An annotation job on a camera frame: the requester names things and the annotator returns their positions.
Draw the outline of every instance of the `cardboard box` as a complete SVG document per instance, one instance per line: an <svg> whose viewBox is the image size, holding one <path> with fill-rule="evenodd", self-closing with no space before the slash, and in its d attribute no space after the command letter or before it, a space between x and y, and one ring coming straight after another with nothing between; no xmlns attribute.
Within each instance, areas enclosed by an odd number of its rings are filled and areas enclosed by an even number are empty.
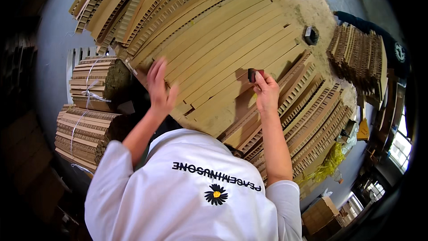
<svg viewBox="0 0 428 241"><path fill-rule="evenodd" d="M302 220L308 228L309 234L312 235L337 215L339 215L339 210L328 196L324 196L302 214Z"/></svg>

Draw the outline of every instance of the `woman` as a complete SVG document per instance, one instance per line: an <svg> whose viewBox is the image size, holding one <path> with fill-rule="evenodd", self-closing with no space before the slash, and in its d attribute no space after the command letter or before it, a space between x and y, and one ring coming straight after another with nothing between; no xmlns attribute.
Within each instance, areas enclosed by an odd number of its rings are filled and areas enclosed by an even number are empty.
<svg viewBox="0 0 428 241"><path fill-rule="evenodd" d="M167 62L147 75L152 106L120 143L111 141L89 185L85 221L94 240L301 240L299 187L282 134L279 87L257 72L267 188L259 171L213 137L187 129L150 137L178 94L164 83Z"/></svg>

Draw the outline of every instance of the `hand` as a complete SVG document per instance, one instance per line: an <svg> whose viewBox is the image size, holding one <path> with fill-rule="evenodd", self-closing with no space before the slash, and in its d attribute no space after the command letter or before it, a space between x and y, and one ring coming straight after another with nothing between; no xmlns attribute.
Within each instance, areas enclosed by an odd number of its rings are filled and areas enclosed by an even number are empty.
<svg viewBox="0 0 428 241"><path fill-rule="evenodd" d="M179 93L178 84L174 84L169 93L165 87L165 70L167 60L161 57L155 61L147 73L147 86L152 106L150 109L156 114L165 118L175 107L175 99Z"/></svg>
<svg viewBox="0 0 428 241"><path fill-rule="evenodd" d="M272 114L278 112L278 98L280 97L280 87L276 81L268 74L261 76L259 71L255 72L254 92L257 94L257 109L260 114Z"/></svg>

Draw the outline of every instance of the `floor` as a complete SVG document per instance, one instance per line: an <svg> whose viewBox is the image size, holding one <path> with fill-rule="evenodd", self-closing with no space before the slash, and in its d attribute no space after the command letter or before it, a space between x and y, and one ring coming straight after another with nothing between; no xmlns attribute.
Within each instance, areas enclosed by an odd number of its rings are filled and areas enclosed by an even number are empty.
<svg viewBox="0 0 428 241"><path fill-rule="evenodd" d="M84 46L93 46L94 41L88 32L81 35L74 34L77 21L72 19L68 9L74 0L48 0L42 11L42 20L37 34L38 57L35 73L35 107L40 118L41 126L46 132L49 145L54 147L56 132L56 116L63 104L67 103L66 94L66 56L67 50ZM342 10L365 18L364 8L360 0L326 0L330 9ZM358 142L352 149L348 158L339 166L344 183L339 185L331 178L327 178L310 196L301 201L304 209L325 188L333 191L331 196L334 204L340 206L350 192L358 169L362 163L365 144ZM86 190L90 179L78 169L73 169L70 164L61 161L70 186L76 188L82 195Z"/></svg>

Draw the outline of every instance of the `dark sleeve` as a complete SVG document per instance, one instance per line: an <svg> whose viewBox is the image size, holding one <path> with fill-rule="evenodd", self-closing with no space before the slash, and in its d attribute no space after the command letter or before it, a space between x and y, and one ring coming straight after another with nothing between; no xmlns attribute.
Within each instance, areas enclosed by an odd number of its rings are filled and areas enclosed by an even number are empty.
<svg viewBox="0 0 428 241"><path fill-rule="evenodd" d="M383 28L377 26L375 23L368 22L343 11L337 11L335 15L339 20L352 24L366 34L370 33L370 30L373 30L383 37L391 37L387 31L383 30Z"/></svg>

